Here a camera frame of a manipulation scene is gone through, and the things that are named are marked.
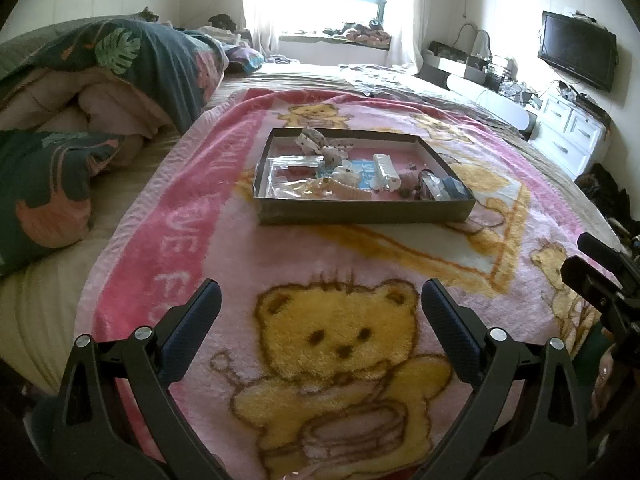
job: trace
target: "comforter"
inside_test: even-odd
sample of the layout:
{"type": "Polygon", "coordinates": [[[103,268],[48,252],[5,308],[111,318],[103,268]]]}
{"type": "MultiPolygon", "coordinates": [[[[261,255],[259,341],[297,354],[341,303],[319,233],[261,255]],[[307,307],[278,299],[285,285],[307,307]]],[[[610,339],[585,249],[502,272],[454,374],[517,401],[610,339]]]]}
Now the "comforter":
{"type": "Polygon", "coordinates": [[[105,20],[52,41],[0,82],[0,276],[82,239],[89,179],[161,128],[183,134],[228,59],[197,32],[105,20]]]}

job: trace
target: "dresser drawer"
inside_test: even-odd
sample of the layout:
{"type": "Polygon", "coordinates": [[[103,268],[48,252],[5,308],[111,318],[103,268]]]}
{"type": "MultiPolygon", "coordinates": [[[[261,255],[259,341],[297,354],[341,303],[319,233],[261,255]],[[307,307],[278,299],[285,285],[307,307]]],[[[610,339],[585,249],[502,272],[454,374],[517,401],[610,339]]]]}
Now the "dresser drawer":
{"type": "Polygon", "coordinates": [[[536,137],[531,143],[548,158],[564,166],[572,178],[576,178],[587,167],[591,155],[568,142],[544,123],[536,125],[536,137]]]}
{"type": "Polygon", "coordinates": [[[602,126],[593,119],[588,119],[578,112],[574,112],[569,120],[566,138],[572,143],[592,152],[602,135],[602,126]]]}
{"type": "Polygon", "coordinates": [[[560,99],[549,96],[542,107],[540,117],[545,123],[551,126],[556,132],[564,132],[572,109],[560,99]]]}

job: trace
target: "open box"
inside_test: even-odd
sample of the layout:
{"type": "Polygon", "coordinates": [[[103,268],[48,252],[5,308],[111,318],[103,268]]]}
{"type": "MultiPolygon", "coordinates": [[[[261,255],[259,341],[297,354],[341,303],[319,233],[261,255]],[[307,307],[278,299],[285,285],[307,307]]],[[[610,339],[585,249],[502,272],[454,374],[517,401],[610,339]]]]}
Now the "open box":
{"type": "MultiPolygon", "coordinates": [[[[440,178],[460,178],[419,136],[317,128],[329,142],[348,140],[353,144],[350,159],[371,160],[374,153],[390,155],[394,166],[414,162],[440,178]]],[[[301,155],[295,144],[301,128],[274,128],[265,144],[254,179],[254,200],[262,224],[389,224],[425,222],[464,222],[476,199],[463,186],[464,200],[326,200],[322,198],[273,198],[268,196],[270,159],[284,155],[301,155]]]]}

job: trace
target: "drawer handle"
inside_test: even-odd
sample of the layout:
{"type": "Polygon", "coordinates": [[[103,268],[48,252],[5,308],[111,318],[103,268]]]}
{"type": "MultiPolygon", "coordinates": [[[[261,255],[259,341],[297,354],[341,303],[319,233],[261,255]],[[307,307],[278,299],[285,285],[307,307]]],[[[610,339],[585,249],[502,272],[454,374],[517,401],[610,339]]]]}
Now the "drawer handle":
{"type": "Polygon", "coordinates": [[[563,152],[563,153],[569,153],[569,150],[568,150],[568,149],[566,149],[564,146],[560,146],[560,144],[558,144],[557,142],[554,142],[554,144],[556,145],[556,148],[557,148],[558,150],[560,150],[561,152],[563,152]]]}

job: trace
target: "metal screw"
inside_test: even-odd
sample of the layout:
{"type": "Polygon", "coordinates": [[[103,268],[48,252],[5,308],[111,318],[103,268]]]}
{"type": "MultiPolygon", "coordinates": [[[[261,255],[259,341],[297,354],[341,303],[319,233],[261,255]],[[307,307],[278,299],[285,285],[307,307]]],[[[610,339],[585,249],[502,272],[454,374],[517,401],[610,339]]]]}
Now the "metal screw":
{"type": "Polygon", "coordinates": [[[140,341],[144,341],[145,339],[150,338],[152,333],[153,333],[153,330],[151,330],[150,326],[141,326],[140,328],[136,329],[133,335],[135,336],[136,339],[140,339],[140,341]]]}
{"type": "Polygon", "coordinates": [[[496,341],[505,341],[505,339],[507,339],[507,333],[501,328],[492,329],[489,335],[496,341]]]}
{"type": "Polygon", "coordinates": [[[564,348],[564,343],[562,342],[561,339],[558,339],[557,337],[552,337],[550,343],[551,343],[551,346],[556,350],[562,350],[564,348]]]}
{"type": "Polygon", "coordinates": [[[91,342],[91,336],[87,335],[87,334],[82,334],[82,335],[78,336],[78,338],[76,339],[76,346],[78,348],[84,348],[90,342],[91,342]]]}

